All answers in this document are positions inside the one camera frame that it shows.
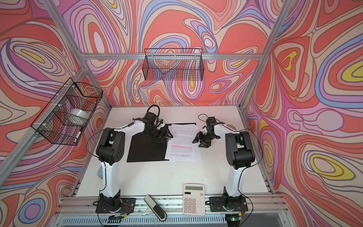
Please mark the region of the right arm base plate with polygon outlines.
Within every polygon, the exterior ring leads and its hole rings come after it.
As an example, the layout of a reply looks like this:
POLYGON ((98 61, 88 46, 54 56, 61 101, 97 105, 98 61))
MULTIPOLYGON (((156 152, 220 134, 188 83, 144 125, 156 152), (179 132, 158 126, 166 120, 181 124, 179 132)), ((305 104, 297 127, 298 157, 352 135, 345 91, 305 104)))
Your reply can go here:
POLYGON ((246 198, 242 195, 231 197, 231 196, 219 196, 209 197, 210 210, 212 212, 233 212, 238 211, 245 213, 248 211, 248 205, 246 198))

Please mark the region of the blue file folder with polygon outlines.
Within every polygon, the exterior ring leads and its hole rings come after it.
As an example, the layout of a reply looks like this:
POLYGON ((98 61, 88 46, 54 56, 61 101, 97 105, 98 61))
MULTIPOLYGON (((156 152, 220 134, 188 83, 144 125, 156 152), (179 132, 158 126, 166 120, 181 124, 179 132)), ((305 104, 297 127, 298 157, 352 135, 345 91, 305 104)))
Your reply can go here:
POLYGON ((167 143, 170 138, 155 141, 150 135, 142 132, 134 135, 131 139, 130 149, 127 157, 128 163, 167 161, 165 157, 167 143))

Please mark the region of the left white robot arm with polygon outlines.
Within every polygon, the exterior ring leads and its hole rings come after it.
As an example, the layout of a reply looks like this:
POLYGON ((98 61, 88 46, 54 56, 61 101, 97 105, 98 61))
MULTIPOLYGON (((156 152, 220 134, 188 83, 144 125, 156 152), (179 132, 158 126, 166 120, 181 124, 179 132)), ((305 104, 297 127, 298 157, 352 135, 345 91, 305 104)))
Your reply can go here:
POLYGON ((120 187, 118 183, 119 161, 125 150, 125 141, 142 133, 152 141, 163 143, 173 138, 168 126, 159 118, 160 107, 151 105, 144 117, 135 118, 128 125, 119 128, 105 128, 96 148, 96 155, 103 169, 104 188, 100 190, 99 205, 106 205, 114 210, 121 206, 120 187))

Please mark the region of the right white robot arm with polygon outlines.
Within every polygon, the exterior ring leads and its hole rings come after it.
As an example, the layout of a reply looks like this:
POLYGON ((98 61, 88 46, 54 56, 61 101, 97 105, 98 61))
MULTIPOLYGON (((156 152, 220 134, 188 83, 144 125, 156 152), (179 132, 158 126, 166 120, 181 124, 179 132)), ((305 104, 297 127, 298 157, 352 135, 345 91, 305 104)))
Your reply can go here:
POLYGON ((193 144, 209 148, 213 140, 224 139, 226 159, 231 169, 227 186, 224 187, 222 201, 226 206, 232 202, 242 203, 242 182, 247 169, 255 162, 255 152, 250 134, 246 129, 233 130, 215 117, 207 117, 205 126, 196 134, 193 144))

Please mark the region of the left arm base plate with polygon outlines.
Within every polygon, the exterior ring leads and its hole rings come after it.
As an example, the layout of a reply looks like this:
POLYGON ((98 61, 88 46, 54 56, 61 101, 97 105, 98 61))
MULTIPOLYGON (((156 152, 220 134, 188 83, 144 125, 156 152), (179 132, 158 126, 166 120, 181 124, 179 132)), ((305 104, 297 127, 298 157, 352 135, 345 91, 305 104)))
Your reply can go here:
POLYGON ((97 214, 130 214, 134 212, 135 203, 136 198, 121 198, 116 199, 115 201, 103 201, 100 199, 97 202, 95 212, 97 214))

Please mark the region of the printed paper files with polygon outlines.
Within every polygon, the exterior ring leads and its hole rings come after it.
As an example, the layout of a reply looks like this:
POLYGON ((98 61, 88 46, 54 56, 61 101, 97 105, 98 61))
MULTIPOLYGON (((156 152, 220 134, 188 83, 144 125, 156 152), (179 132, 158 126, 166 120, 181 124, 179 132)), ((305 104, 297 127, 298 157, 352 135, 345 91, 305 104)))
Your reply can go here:
POLYGON ((202 160, 201 152, 197 143, 193 143, 198 131, 196 123, 171 124, 169 126, 173 138, 167 143, 165 159, 170 162, 192 162, 202 160))

